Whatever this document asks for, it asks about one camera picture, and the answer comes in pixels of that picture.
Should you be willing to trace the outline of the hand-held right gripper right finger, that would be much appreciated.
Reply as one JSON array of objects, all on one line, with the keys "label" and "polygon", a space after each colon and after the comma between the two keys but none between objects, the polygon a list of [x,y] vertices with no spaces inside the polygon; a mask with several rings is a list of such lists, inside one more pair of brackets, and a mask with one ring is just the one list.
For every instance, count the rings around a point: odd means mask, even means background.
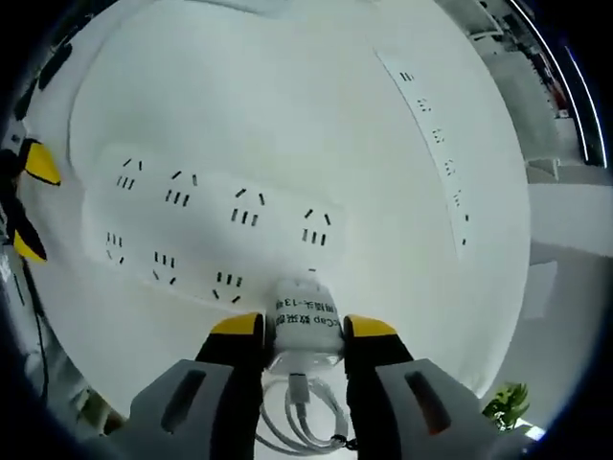
[{"label": "hand-held right gripper right finger", "polygon": [[475,395],[397,331],[370,317],[344,319],[347,404],[360,459],[478,459],[484,419]]}]

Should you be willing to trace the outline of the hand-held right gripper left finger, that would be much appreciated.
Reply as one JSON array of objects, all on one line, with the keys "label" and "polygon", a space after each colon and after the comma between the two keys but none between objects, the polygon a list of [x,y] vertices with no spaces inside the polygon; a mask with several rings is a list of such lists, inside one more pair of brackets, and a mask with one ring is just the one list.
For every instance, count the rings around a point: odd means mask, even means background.
[{"label": "hand-held right gripper left finger", "polygon": [[127,459],[252,459],[263,400],[264,316],[216,324],[133,400],[122,429]]}]

